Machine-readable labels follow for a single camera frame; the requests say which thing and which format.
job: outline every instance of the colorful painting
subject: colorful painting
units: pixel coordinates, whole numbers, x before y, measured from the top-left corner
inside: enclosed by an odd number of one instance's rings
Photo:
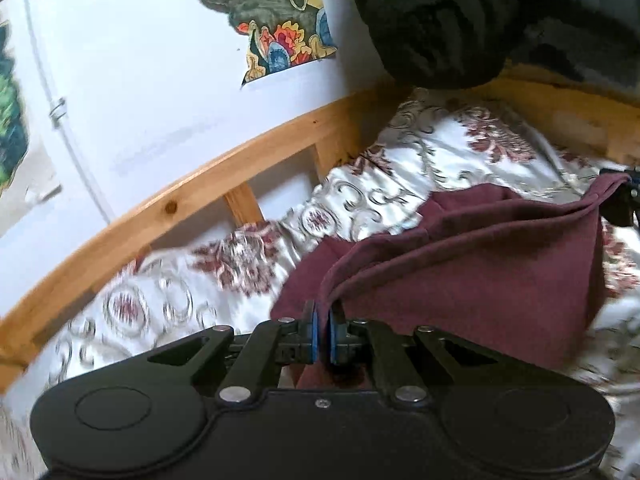
[[[29,146],[13,80],[14,60],[5,52],[7,31],[5,23],[0,27],[0,196],[14,178]]]
[[[40,138],[27,133],[8,39],[5,22],[0,25],[0,235],[60,186]]]
[[[201,0],[249,37],[244,83],[336,52],[322,0]]]

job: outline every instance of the maroon towel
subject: maroon towel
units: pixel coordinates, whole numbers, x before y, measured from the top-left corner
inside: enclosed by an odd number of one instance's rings
[[[299,317],[315,299],[325,322],[340,298],[348,319],[378,319],[404,334],[433,325],[559,367],[604,302],[599,206],[627,178],[600,176],[565,205],[493,184],[433,193],[415,229],[355,244],[323,240],[293,271],[271,317]]]

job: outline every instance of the wood knot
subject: wood knot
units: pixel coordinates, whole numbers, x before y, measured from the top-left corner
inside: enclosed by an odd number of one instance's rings
[[[166,203],[166,206],[164,206],[164,212],[168,215],[175,215],[177,211],[178,203],[175,200],[169,200],[169,202]]]

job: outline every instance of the patterned bedspread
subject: patterned bedspread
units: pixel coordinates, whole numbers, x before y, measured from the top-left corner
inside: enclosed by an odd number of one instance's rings
[[[281,220],[247,225],[202,246],[155,252],[123,269],[2,400],[0,478],[32,479],[44,470],[28,416],[46,388],[213,324],[250,332],[268,318],[289,273],[323,237],[400,232],[419,220],[415,211],[432,191],[483,182],[531,200],[570,202],[603,164],[615,167],[549,145],[501,104],[416,90],[377,143],[333,170],[308,202]],[[637,480],[640,237],[632,228],[603,229],[609,299],[583,352],[564,371],[605,394],[616,412],[603,471]]]

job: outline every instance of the wooden bed rail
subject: wooden bed rail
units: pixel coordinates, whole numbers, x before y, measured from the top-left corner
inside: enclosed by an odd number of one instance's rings
[[[501,77],[472,90],[507,102],[548,140],[576,153],[631,166],[640,161],[640,102],[577,84]]]
[[[159,237],[224,197],[238,225],[262,220],[249,179],[307,148],[318,175],[360,150],[360,117],[397,104],[409,89],[385,86],[313,110],[213,159],[110,224],[46,276],[0,320],[0,390],[51,336],[128,262]]]

